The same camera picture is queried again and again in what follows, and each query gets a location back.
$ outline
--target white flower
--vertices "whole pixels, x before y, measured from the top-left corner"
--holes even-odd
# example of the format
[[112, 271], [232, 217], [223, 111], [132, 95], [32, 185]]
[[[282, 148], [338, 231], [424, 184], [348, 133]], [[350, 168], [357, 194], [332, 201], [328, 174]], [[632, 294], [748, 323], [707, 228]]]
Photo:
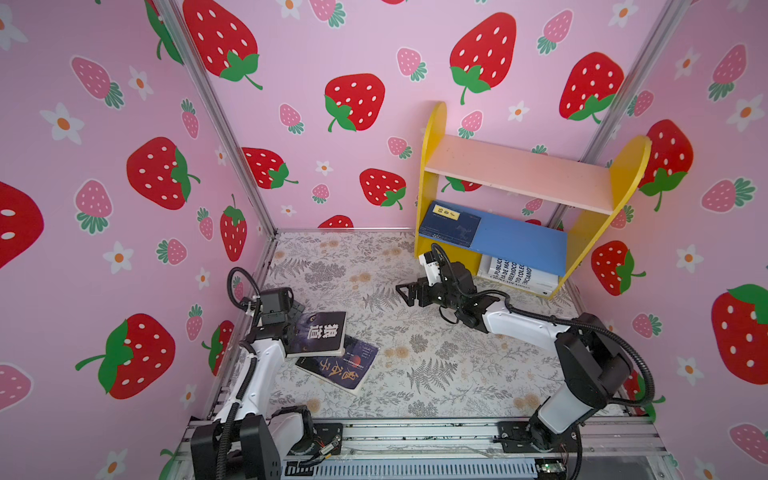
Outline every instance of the white flower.
[[294, 17], [296, 20], [298, 20], [299, 7], [301, 6], [302, 1], [303, 0], [277, 0], [277, 3], [279, 3], [283, 7], [280, 9], [280, 13], [283, 14], [283, 18], [290, 15]]
[[128, 84], [131, 88], [139, 90], [141, 100], [147, 100], [147, 95], [152, 95], [154, 93], [152, 87], [147, 83], [147, 72], [136, 71], [136, 69], [131, 66], [129, 66], [128, 69], [131, 71], [131, 79], [128, 81]]
[[685, 53], [685, 55], [674, 64], [674, 66], [677, 67], [677, 72], [674, 74], [674, 79], [677, 80], [683, 75], [690, 77], [691, 68], [694, 67], [694, 63], [698, 61], [700, 56], [701, 53], [694, 53], [693, 47], [688, 48], [688, 51]]
[[202, 290], [204, 286], [210, 286], [210, 282], [208, 281], [210, 277], [210, 272], [206, 272], [205, 268], [200, 267], [200, 275], [195, 275], [194, 279], [197, 280], [197, 289]]
[[11, 49], [11, 40], [16, 40], [19, 43], [26, 43], [27, 37], [12, 24], [13, 14], [11, 13], [11, 7], [0, 3], [0, 48], [5, 51]]
[[315, 169], [315, 172], [321, 172], [326, 177], [328, 176], [328, 172], [332, 172], [333, 169], [328, 165], [329, 162], [317, 162], [317, 168]]
[[637, 5], [632, 5], [632, 2], [633, 0], [624, 0], [622, 3], [614, 3], [614, 16], [608, 22], [609, 27], [616, 24], [622, 28], [626, 26], [629, 16], [640, 9]]
[[72, 143], [74, 144], [79, 145], [81, 143], [78, 131], [85, 126], [85, 123], [83, 123], [83, 120], [70, 117], [64, 104], [57, 104], [55, 112], [50, 110], [40, 110], [40, 115], [42, 115], [49, 124], [53, 125], [51, 136], [54, 140], [61, 140], [66, 137], [72, 140]]
[[696, 462], [696, 476], [698, 478], [701, 478], [701, 480], [719, 480], [715, 474], [714, 465], [711, 463], [704, 463], [699, 460], [698, 457], [694, 457], [694, 461]]
[[677, 249], [677, 268], [685, 267], [686, 270], [693, 273], [696, 270], [696, 264], [704, 261], [704, 257], [696, 254], [696, 245], [689, 245], [687, 249]]
[[760, 102], [763, 101], [763, 94], [757, 95], [750, 101], [743, 99], [736, 101], [736, 113], [728, 117], [727, 124], [736, 124], [738, 131], [745, 131], [746, 126], [753, 120], [759, 120], [765, 117], [766, 112], [760, 108]]
[[509, 108], [509, 113], [511, 113], [511, 115], [509, 115], [507, 120], [523, 121], [523, 115], [527, 114], [529, 110], [531, 109], [523, 105], [523, 101], [520, 100], [519, 104], [512, 105]]
[[227, 152], [221, 145], [216, 149], [216, 159], [219, 161], [219, 165], [227, 165]]
[[677, 357], [677, 363], [680, 364], [680, 368], [677, 369], [677, 374], [679, 376], [684, 376], [691, 385], [696, 385], [696, 379], [704, 378], [704, 374], [696, 368], [695, 358], [686, 360]]
[[134, 255], [134, 249], [124, 249], [120, 242], [115, 242], [111, 252], [107, 252], [104, 255], [104, 260], [112, 262], [112, 275], [122, 270], [131, 269], [131, 257]]
[[125, 472], [125, 455], [128, 453], [128, 449], [123, 450], [119, 454], [115, 452], [109, 452], [107, 455], [107, 464], [96, 474], [96, 480], [112, 480], [116, 475], [120, 475]]
[[179, 402], [182, 402], [184, 404], [184, 410], [187, 409], [190, 403], [194, 402], [195, 400], [194, 391], [196, 388], [197, 388], [197, 385], [187, 384], [187, 389], [184, 390], [184, 394], [179, 399]]
[[736, 11], [741, 13], [744, 11], [744, 9], [749, 3], [750, 3], [750, 0], [730, 0], [730, 3], [728, 4], [728, 9], [730, 10], [736, 7]]

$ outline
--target red strawberry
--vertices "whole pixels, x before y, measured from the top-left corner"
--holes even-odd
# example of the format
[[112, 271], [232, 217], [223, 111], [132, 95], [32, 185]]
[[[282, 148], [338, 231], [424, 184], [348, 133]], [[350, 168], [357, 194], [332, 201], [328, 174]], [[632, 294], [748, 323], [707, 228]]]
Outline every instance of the red strawberry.
[[243, 153], [259, 187], [269, 190], [282, 187], [285, 182], [299, 183], [288, 180], [288, 165], [275, 152], [263, 148], [243, 147]]
[[482, 187], [481, 184], [476, 184], [475, 182], [468, 182], [466, 180], [461, 180], [459, 178], [454, 177], [446, 177], [445, 178], [448, 181], [448, 184], [445, 185], [441, 192], [445, 192], [445, 189], [448, 188], [448, 185], [450, 185], [453, 190], [456, 190], [457, 192], [472, 192], [480, 187]]
[[451, 51], [449, 62], [453, 81], [467, 89], [482, 93], [500, 84], [509, 72], [518, 26], [515, 17], [499, 12], [486, 18], [464, 35]]
[[43, 233], [43, 215], [21, 190], [0, 182], [0, 268], [27, 250]]
[[651, 142], [650, 158], [637, 188], [649, 197], [658, 194], [659, 203], [654, 208], [658, 212], [662, 194], [674, 190], [688, 174], [694, 163], [694, 148], [672, 120], [653, 124], [648, 130], [648, 137]]
[[622, 229], [627, 226], [627, 223], [632, 223], [634, 218], [634, 209], [631, 205], [624, 205], [624, 208], [619, 210], [614, 220], [611, 222], [613, 228]]
[[541, 208], [541, 205], [544, 203], [544, 201], [541, 198], [535, 198], [528, 203], [525, 204], [525, 207], [522, 210], [522, 214], [526, 217], [529, 215], [533, 215], [533, 213]]
[[295, 108], [288, 104], [280, 105], [280, 121], [288, 127], [288, 131], [294, 135], [301, 135], [304, 124], [301, 123], [301, 115]]
[[632, 320], [632, 328], [635, 332], [640, 333], [641, 336], [650, 339], [653, 336], [659, 336], [661, 334], [661, 322], [659, 317], [652, 314], [646, 315], [641, 313], [634, 317]]
[[240, 279], [239, 276], [235, 276], [232, 279], [232, 287], [235, 291], [235, 298], [241, 299], [245, 296], [245, 286], [243, 285], [243, 281]]
[[106, 354], [92, 356], [74, 366], [82, 369], [104, 359], [98, 380], [115, 399], [128, 399], [157, 380], [174, 362], [176, 343], [154, 318], [144, 313], [131, 315], [107, 338]]
[[427, 75], [427, 64], [422, 61], [422, 54], [411, 48], [397, 51], [397, 66], [400, 73], [410, 77], [411, 81], [421, 81]]
[[458, 129], [458, 135], [461, 138], [471, 138], [475, 132], [482, 126], [482, 112], [475, 110], [462, 119], [462, 126]]
[[126, 165], [128, 182], [143, 197], [168, 210], [179, 210], [192, 192], [187, 159], [174, 142], [157, 137], [139, 147]]
[[571, 70], [560, 97], [560, 116], [581, 121], [611, 106], [624, 81], [621, 67], [606, 54], [594, 51], [578, 61]]
[[243, 244], [248, 236], [248, 225], [245, 222], [243, 211], [235, 206], [235, 196], [232, 195], [232, 205], [224, 210], [219, 221], [219, 230], [221, 230], [221, 240], [224, 242], [224, 249], [227, 256], [233, 262], [240, 259], [243, 254]]
[[408, 142], [402, 138], [390, 137], [386, 142], [389, 147], [389, 153], [402, 159], [410, 158], [413, 150], [408, 146]]
[[725, 98], [736, 87], [733, 83], [741, 78], [745, 70], [746, 45], [734, 45], [712, 72], [710, 100], [718, 101]]
[[574, 20], [572, 10], [563, 10], [555, 15], [552, 20], [544, 25], [544, 36], [538, 39], [539, 55], [549, 55], [558, 47], [558, 43], [565, 40], [568, 32], [571, 30], [571, 23]]
[[200, 224], [200, 233], [210, 242], [214, 238], [214, 220], [208, 214], [208, 210], [201, 207], [197, 211], [197, 222]]
[[654, 103], [654, 94], [648, 90], [643, 90], [639, 95], [635, 95], [627, 108], [627, 115], [630, 117], [640, 117]]
[[193, 342], [200, 335], [200, 330], [203, 328], [203, 309], [195, 303], [188, 315], [187, 337], [189, 337], [190, 342]]
[[166, 241], [163, 239], [157, 244], [157, 259], [163, 263], [170, 263], [171, 265], [178, 265], [187, 258], [187, 248], [175, 238], [171, 238]]
[[366, 199], [379, 207], [400, 206], [400, 199], [406, 195], [406, 181], [397, 174], [369, 168], [360, 174], [360, 187]]
[[317, 228], [354, 228], [349, 217], [344, 215], [334, 215], [328, 220], [322, 222]]
[[74, 205], [80, 210], [75, 218], [83, 231], [95, 235], [109, 227], [107, 217], [112, 215], [112, 201], [107, 189], [98, 180], [91, 178], [85, 181], [74, 196]]
[[632, 273], [634, 257], [624, 242], [613, 240], [594, 249], [592, 252], [592, 271], [608, 293], [619, 296], [629, 290], [633, 276], [645, 276]]
[[336, 0], [310, 0], [312, 11], [321, 22], [328, 22], [331, 28], [341, 28], [344, 25], [344, 7]]
[[189, 98], [185, 98], [184, 101], [181, 102], [181, 110], [181, 121], [184, 123], [187, 132], [189, 132], [190, 137], [197, 138], [197, 132], [200, 130], [200, 122], [198, 122], [197, 117], [194, 116], [196, 111], [192, 107], [192, 102]]
[[768, 384], [768, 290], [747, 284], [718, 296], [712, 328], [726, 368], [745, 382]]
[[345, 130], [368, 130], [379, 116], [383, 102], [384, 84], [374, 74], [334, 78], [326, 85], [326, 111], [333, 117], [328, 131], [337, 121]]
[[205, 340], [203, 340], [203, 348], [210, 350], [210, 353], [208, 353], [208, 366], [214, 375], [219, 374], [221, 360], [223, 360], [224, 353], [227, 351], [234, 328], [235, 325], [232, 322], [224, 320], [210, 338], [210, 346], [206, 345]]
[[125, 104], [120, 85], [110, 82], [109, 74], [104, 67], [93, 60], [77, 55], [72, 57], [71, 65], [72, 71], [93, 98], [103, 100], [108, 107], [115, 110], [120, 110]]
[[245, 77], [262, 90], [248, 76], [259, 67], [259, 47], [248, 27], [214, 0], [184, 0], [182, 9], [206, 70], [229, 81]]
[[736, 425], [729, 432], [733, 444], [763, 465], [768, 465], [768, 432], [751, 423]]
[[179, 51], [176, 48], [174, 41], [170, 38], [168, 29], [165, 28], [165, 23], [160, 16], [160, 12], [157, 10], [157, 6], [154, 4], [154, 0], [144, 0], [144, 5], [147, 7], [149, 24], [152, 26], [152, 29], [157, 36], [160, 37], [160, 41], [157, 43], [157, 60], [161, 60], [160, 46], [165, 45], [165, 51], [168, 52], [168, 55], [175, 61], [184, 65], [184, 60], [181, 59], [181, 55], [179, 55]]
[[701, 206], [719, 214], [730, 212], [733, 207], [741, 208], [752, 201], [754, 191], [757, 190], [751, 183], [751, 180], [744, 178], [737, 178], [735, 182], [721, 180], [701, 197]]
[[0, 412], [32, 393], [32, 377], [12, 363], [0, 362]]

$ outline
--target pink shelf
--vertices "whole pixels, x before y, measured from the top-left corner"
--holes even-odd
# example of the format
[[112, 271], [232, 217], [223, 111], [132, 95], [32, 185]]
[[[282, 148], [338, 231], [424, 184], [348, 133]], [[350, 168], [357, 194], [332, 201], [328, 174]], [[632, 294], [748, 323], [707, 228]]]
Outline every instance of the pink shelf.
[[446, 135], [425, 169], [489, 187], [611, 215], [607, 168]]

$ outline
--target pink strawberry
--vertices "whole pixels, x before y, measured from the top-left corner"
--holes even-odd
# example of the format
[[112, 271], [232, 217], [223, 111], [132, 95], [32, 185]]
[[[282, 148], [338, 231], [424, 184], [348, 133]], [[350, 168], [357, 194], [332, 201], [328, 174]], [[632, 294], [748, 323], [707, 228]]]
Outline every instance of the pink strawberry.
[[568, 32], [571, 30], [573, 20], [573, 11], [566, 9], [555, 15], [552, 20], [544, 25], [544, 36], [538, 39], [539, 55], [549, 55], [549, 52], [557, 48], [558, 43], [565, 40], [565, 37], [568, 36]]
[[659, 321], [659, 317], [653, 316], [652, 314], [646, 315], [645, 313], [641, 313], [634, 317], [634, 320], [632, 320], [632, 328], [634, 328], [635, 332], [640, 333], [641, 336], [647, 339], [661, 334], [661, 322]]
[[200, 208], [197, 211], [197, 222], [200, 224], [200, 233], [205, 240], [211, 241], [214, 238], [214, 219], [208, 214], [208, 210]]
[[736, 87], [733, 83], [741, 78], [746, 70], [746, 45], [734, 45], [720, 60], [712, 73], [710, 85], [710, 100], [718, 101], [725, 98]]
[[86, 180], [74, 196], [74, 205], [80, 213], [74, 217], [80, 222], [80, 228], [91, 235], [104, 232], [109, 227], [107, 217], [112, 215], [112, 201], [107, 189], [98, 180]]
[[312, 200], [314, 200], [316, 204], [324, 204], [328, 200], [328, 197], [330, 197], [330, 194], [327, 185], [317, 184], [312, 189]]
[[234, 279], [232, 279], [232, 286], [234, 287], [236, 299], [241, 299], [245, 296], [245, 286], [239, 276], [236, 275]]
[[10, 409], [32, 392], [32, 377], [12, 363], [0, 363], [0, 412]]
[[189, 98], [185, 98], [184, 101], [181, 102], [181, 110], [181, 121], [187, 128], [190, 137], [197, 138], [197, 132], [200, 130], [200, 122], [198, 122], [197, 117], [195, 117], [196, 111], [192, 107], [192, 102]]
[[196, 303], [192, 306], [189, 312], [190, 318], [187, 320], [187, 337], [193, 342], [200, 331], [203, 329], [203, 309]]
[[528, 203], [525, 204], [525, 207], [522, 210], [523, 215], [526, 217], [528, 215], [533, 215], [533, 213], [541, 208], [541, 204], [543, 204], [544, 201], [541, 198], [535, 198]]
[[72, 71], [77, 75], [85, 90], [97, 100], [103, 100], [108, 107], [120, 110], [125, 104], [120, 85], [110, 82], [107, 71], [93, 60], [74, 55]]
[[634, 208], [631, 205], [624, 205], [624, 208], [619, 211], [614, 221], [611, 222], [611, 226], [620, 230], [626, 227], [627, 223], [632, 223], [633, 218]]
[[763, 465], [768, 465], [768, 432], [751, 423], [736, 425], [729, 432], [733, 444]]
[[721, 180], [701, 197], [701, 206], [719, 214], [730, 212], [733, 207], [741, 208], [752, 201], [757, 190], [751, 183], [751, 180], [745, 178], [737, 178], [735, 182], [730, 179]]
[[635, 95], [627, 108], [627, 115], [630, 117], [640, 117], [654, 103], [654, 94], [648, 90], [643, 90], [639, 95]]
[[480, 130], [481, 126], [482, 112], [480, 110], [475, 110], [462, 119], [462, 126], [458, 130], [458, 135], [461, 138], [474, 137], [475, 132]]
[[410, 77], [411, 81], [421, 81], [427, 75], [427, 64], [422, 61], [422, 54], [411, 48], [397, 51], [397, 65], [400, 73]]
[[390, 154], [396, 155], [402, 159], [409, 158], [413, 153], [411, 147], [408, 146], [408, 142], [402, 138], [390, 137], [389, 140], [386, 141], [386, 144], [389, 147]]
[[171, 238], [169, 241], [163, 239], [157, 245], [157, 259], [163, 263], [170, 263], [171, 265], [178, 265], [187, 258], [187, 248], [175, 238]]
[[301, 115], [295, 108], [288, 104], [280, 105], [280, 121], [288, 127], [288, 131], [294, 135], [301, 135], [304, 124], [301, 123]]
[[312, 11], [321, 22], [328, 22], [331, 28], [341, 28], [344, 25], [344, 7], [336, 0], [310, 0]]

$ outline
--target blue book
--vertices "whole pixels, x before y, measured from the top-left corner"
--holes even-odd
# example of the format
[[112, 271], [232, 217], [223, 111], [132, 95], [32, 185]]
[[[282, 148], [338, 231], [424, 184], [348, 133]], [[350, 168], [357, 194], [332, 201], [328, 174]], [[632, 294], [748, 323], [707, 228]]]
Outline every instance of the blue book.
[[419, 234], [468, 248], [475, 238], [480, 219], [455, 205], [448, 207], [435, 200], [429, 205]]

